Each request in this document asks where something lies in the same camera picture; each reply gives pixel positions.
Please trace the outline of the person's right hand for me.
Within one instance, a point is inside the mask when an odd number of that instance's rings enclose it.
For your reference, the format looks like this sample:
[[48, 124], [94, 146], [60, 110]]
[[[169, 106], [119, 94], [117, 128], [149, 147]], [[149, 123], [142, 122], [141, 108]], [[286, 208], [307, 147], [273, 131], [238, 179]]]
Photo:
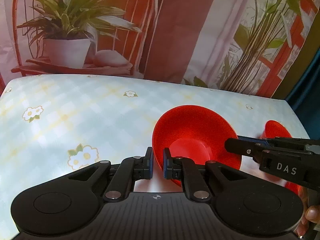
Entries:
[[311, 224], [319, 223], [319, 205], [308, 205], [308, 189], [299, 187], [298, 195], [304, 205], [304, 213], [301, 222], [295, 230], [298, 237], [302, 237], [306, 234]]

